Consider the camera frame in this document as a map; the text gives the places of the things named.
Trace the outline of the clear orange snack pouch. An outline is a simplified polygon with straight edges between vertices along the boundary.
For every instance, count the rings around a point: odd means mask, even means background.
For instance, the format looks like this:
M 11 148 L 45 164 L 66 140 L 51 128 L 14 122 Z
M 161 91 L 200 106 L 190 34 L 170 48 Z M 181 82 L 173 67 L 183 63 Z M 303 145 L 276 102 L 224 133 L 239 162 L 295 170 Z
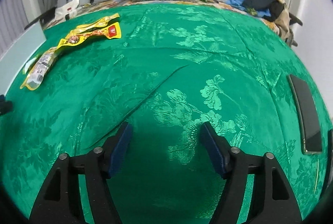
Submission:
M 34 91 L 42 84 L 46 74 L 51 69 L 52 65 L 56 61 L 59 52 L 56 47 L 51 47 L 43 54 L 40 55 L 36 64 L 26 74 L 24 81 L 22 82 L 20 89 L 27 88 Z

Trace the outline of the small green snack packet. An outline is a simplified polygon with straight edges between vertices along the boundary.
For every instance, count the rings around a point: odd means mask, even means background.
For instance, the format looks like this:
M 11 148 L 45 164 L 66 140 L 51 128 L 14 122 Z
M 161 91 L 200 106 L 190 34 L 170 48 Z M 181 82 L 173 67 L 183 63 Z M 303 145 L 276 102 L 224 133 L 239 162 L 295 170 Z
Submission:
M 40 56 L 35 56 L 32 59 L 30 59 L 29 61 L 27 61 L 26 64 L 24 65 L 24 67 L 22 68 L 22 74 L 26 75 L 32 69 L 32 67 L 36 64 L 39 57 Z

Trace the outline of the plain yellow snack packet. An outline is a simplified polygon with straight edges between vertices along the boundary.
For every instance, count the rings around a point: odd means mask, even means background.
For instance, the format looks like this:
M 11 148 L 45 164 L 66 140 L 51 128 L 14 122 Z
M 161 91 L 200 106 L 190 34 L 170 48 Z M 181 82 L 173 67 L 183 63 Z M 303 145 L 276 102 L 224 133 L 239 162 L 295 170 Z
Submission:
M 109 24 L 111 20 L 119 18 L 120 15 L 118 13 L 113 14 L 111 16 L 104 16 L 103 18 L 100 18 L 99 20 L 91 23 L 91 24 L 82 24 L 76 27 L 77 30 L 86 31 L 92 28 L 103 28 Z

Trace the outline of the yellow red snack packet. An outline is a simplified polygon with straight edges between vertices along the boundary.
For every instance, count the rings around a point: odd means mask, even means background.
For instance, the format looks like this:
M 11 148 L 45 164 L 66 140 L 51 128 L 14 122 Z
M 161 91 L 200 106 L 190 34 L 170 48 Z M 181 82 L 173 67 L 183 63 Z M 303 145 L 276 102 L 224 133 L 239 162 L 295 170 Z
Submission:
M 82 44 L 84 41 L 86 41 L 88 38 L 99 37 L 99 36 L 106 37 L 109 40 L 120 39 L 122 34 L 121 34 L 119 22 L 116 22 L 116 23 L 111 24 L 104 28 L 99 28 L 97 30 L 93 30 L 91 32 L 84 32 L 82 34 L 74 34 L 74 35 L 69 36 L 68 38 L 61 39 L 59 41 L 56 49 L 58 50 L 62 47 L 78 46 L 78 45 Z

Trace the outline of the black smartphone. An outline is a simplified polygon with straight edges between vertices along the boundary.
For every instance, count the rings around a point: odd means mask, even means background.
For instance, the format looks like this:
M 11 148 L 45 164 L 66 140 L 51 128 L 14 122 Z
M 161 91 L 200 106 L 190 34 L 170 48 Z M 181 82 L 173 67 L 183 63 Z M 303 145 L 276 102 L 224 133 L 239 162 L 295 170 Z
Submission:
M 323 152 L 322 135 L 316 105 L 309 88 L 303 79 L 288 75 L 301 133 L 303 154 L 314 155 Z

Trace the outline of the white bag on bed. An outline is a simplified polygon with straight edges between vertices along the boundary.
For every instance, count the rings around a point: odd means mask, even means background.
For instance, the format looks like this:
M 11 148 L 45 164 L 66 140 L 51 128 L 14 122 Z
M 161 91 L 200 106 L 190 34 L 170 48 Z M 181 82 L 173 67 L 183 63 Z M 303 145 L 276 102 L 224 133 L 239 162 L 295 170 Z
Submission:
M 55 19 L 60 20 L 65 18 L 67 15 L 73 15 L 79 6 L 80 0 L 71 0 L 65 5 L 55 9 Z

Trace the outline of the green brocade bedspread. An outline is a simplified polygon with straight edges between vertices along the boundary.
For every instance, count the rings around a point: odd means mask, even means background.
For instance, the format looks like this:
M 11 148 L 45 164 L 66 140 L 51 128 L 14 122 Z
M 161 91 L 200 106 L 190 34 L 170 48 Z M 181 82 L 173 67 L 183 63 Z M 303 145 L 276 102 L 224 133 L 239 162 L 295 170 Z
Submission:
M 15 78 L 1 117 L 1 181 L 30 215 L 60 153 L 87 153 L 133 126 L 125 160 L 108 181 L 123 223 L 208 223 L 225 181 L 198 141 L 201 124 L 246 153 L 273 153 L 301 215 L 322 191 L 327 154 L 304 155 L 289 75 L 306 81 L 320 128 L 332 127 L 311 75 L 259 20 L 209 6 L 140 4 L 97 11 L 49 28 L 41 51 L 80 24 L 118 13 L 122 36 L 70 48 L 37 90 Z

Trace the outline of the beige patterned garment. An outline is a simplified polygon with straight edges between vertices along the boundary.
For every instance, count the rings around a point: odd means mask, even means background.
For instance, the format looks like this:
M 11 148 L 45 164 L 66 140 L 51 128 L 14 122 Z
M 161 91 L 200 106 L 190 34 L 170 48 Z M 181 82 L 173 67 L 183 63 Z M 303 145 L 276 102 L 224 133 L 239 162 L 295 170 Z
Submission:
M 286 42 L 288 46 L 292 45 L 293 32 L 290 29 L 290 13 L 285 0 L 275 0 L 269 6 L 270 18 L 278 28 L 279 37 Z

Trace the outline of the blue cloth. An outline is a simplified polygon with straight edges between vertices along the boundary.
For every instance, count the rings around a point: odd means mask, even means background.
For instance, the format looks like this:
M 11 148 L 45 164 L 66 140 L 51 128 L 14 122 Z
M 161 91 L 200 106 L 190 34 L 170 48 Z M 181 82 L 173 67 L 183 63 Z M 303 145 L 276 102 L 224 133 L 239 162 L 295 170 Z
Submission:
M 253 8 L 245 7 L 243 6 L 243 1 L 244 0 L 227 0 L 225 1 L 225 4 L 228 4 L 238 10 L 245 11 L 246 13 L 259 18 L 263 18 L 264 16 L 271 17 L 269 9 L 255 10 Z

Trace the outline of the black clothes pile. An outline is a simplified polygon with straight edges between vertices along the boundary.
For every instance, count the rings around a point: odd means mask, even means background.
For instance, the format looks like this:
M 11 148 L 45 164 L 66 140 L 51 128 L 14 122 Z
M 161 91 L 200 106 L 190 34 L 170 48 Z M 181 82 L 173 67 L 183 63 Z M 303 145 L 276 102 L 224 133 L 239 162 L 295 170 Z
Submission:
M 264 16 L 263 18 L 270 22 L 275 21 L 285 9 L 284 4 L 278 0 L 244 0 L 243 6 L 255 10 L 269 9 L 271 17 Z

